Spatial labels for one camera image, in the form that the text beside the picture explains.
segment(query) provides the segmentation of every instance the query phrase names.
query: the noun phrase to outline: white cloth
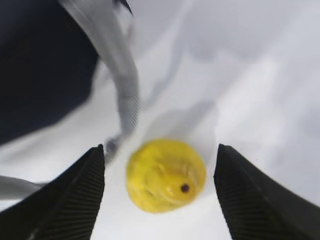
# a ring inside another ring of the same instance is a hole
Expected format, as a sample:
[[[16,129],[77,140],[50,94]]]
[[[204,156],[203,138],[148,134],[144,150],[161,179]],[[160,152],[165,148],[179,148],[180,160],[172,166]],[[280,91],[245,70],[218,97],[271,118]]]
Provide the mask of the white cloth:
[[[143,141],[185,138],[207,166],[231,145],[280,184],[320,206],[320,2],[311,0],[131,0],[131,40],[143,111],[107,167],[92,240],[230,240],[213,179],[194,203],[148,214],[129,200],[125,166]],[[106,76],[97,70],[97,83]],[[60,124],[0,148],[0,175],[57,177],[120,129],[115,88]]]

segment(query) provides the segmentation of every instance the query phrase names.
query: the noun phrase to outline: dark spot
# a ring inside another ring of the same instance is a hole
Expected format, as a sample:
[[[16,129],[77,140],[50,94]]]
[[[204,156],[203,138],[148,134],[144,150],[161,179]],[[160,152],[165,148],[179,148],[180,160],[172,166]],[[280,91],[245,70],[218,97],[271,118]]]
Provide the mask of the dark spot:
[[[183,193],[186,194],[187,192],[189,192],[189,185],[188,184],[183,184],[180,189],[181,189],[181,191]]]

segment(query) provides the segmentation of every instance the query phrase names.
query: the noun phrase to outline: yellow ball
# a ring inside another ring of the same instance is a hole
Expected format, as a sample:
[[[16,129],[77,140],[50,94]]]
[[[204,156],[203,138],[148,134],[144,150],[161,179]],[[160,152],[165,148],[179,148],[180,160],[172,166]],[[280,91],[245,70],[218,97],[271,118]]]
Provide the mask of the yellow ball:
[[[192,202],[203,190],[206,175],[201,157],[189,145],[156,139],[131,156],[126,188],[138,208],[161,213]]]

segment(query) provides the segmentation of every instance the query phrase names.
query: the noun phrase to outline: dark object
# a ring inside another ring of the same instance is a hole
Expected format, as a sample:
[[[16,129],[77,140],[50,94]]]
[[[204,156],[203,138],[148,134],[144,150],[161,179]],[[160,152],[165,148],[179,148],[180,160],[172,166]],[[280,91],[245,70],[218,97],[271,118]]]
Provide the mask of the dark object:
[[[102,145],[0,213],[1,240],[89,240],[105,188]]]
[[[214,183],[234,240],[319,240],[320,208],[220,144]]]
[[[97,60],[57,0],[1,0],[0,145],[55,124],[84,103]]]
[[[183,193],[189,192],[189,185],[188,184],[183,184],[181,186],[181,192],[183,192]]]

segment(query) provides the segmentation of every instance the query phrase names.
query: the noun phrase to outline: ridged rubber pad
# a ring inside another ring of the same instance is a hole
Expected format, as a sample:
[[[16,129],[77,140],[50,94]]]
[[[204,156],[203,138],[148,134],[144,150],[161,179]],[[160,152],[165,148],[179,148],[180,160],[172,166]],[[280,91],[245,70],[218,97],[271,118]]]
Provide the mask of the ridged rubber pad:
[[[214,184],[233,240],[320,239],[320,208],[273,181],[230,146],[219,146]]]
[[[89,240],[105,188],[102,145],[0,213],[1,240]]]

